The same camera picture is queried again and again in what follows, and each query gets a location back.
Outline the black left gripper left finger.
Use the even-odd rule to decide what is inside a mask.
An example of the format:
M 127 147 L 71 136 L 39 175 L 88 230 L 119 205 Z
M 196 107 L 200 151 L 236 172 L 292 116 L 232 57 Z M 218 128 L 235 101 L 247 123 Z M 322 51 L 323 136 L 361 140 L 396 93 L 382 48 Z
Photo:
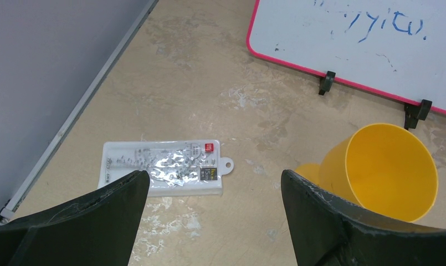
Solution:
M 149 187 L 134 171 L 0 226 L 0 265 L 127 265 Z

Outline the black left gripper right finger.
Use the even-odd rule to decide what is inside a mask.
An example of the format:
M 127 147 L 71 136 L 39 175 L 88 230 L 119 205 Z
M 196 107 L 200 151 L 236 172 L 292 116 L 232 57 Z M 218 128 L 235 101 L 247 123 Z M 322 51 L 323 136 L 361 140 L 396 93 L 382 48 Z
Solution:
M 298 265 L 446 265 L 446 229 L 371 212 L 292 170 L 281 194 Z

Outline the yellow wine glass front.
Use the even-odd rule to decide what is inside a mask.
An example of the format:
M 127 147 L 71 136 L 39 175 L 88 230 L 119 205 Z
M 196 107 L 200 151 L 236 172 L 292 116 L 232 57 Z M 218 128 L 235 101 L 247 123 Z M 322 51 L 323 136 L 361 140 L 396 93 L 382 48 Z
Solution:
M 300 176 L 369 211 L 405 222 L 423 218 L 435 204 L 438 171 L 425 145 L 406 129 L 370 124 L 333 147 Z

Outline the white plastic packaged item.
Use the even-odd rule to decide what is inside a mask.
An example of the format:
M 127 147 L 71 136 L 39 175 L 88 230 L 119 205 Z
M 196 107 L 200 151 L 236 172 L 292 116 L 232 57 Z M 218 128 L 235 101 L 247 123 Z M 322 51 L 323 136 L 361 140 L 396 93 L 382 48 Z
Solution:
M 218 140 L 111 141 L 103 146 L 98 188 L 146 171 L 150 197 L 220 195 L 233 169 Z

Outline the red framed whiteboard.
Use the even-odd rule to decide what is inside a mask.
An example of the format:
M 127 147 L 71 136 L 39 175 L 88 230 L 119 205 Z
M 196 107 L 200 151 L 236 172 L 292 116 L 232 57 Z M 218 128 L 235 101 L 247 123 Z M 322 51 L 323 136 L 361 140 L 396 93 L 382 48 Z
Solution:
M 446 114 L 446 1 L 256 1 L 256 57 Z

